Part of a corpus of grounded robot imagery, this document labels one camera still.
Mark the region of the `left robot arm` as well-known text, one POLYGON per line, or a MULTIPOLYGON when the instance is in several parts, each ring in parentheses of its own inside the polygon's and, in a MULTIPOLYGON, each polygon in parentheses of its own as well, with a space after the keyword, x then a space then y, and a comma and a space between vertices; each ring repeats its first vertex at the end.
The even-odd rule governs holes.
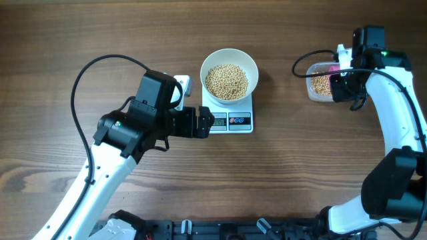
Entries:
POLYGON ((181 84, 159 71, 147 71, 127 112, 112 111, 97 125, 89 157, 58 208, 36 239, 87 239, 112 195, 146 151, 169 136, 208 137, 214 116, 208 107, 184 107, 172 99, 181 84))

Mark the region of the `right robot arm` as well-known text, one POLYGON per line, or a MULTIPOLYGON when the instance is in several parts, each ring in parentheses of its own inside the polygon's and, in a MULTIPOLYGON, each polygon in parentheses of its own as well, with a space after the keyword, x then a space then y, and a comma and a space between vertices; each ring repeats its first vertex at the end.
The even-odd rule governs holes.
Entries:
POLYGON ((426 120, 410 61, 386 47, 383 27, 371 25, 356 29, 352 47, 338 47, 334 57, 340 68, 330 74, 333 100, 353 101, 353 111, 373 101, 385 156, 363 181, 359 196, 327 210, 326 233, 333 239, 363 239, 378 227, 397 234, 394 224, 414 222, 409 236, 414 239, 426 222, 426 120))

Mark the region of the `pink plastic measuring scoop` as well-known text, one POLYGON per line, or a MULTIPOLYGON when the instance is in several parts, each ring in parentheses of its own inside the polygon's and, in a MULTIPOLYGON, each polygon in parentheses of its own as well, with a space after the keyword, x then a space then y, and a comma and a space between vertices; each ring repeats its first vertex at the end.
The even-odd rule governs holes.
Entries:
MULTIPOLYGON (((333 72, 333 71, 338 71, 340 70, 340 66, 339 65, 333 65, 329 68, 329 72, 333 72)), ((339 73, 335 73, 335 74, 329 74, 329 82, 331 85, 339 82, 341 79, 341 76, 339 73)))

